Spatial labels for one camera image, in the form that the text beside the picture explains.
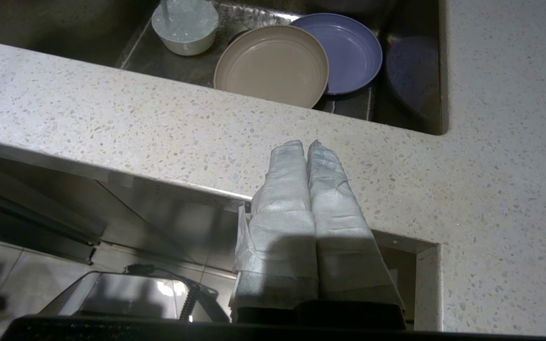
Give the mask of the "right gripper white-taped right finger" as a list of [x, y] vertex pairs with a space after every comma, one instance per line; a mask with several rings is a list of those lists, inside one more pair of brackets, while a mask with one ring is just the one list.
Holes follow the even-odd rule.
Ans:
[[307, 173], [320, 298], [389, 304], [405, 311], [337, 154], [314, 141]]

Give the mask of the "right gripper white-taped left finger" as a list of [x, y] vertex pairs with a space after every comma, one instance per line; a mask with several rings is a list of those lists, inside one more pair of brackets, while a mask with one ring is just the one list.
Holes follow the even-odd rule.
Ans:
[[234, 272], [234, 323], [285, 322], [318, 298], [316, 227], [299, 140], [271, 151], [264, 184], [239, 209]]

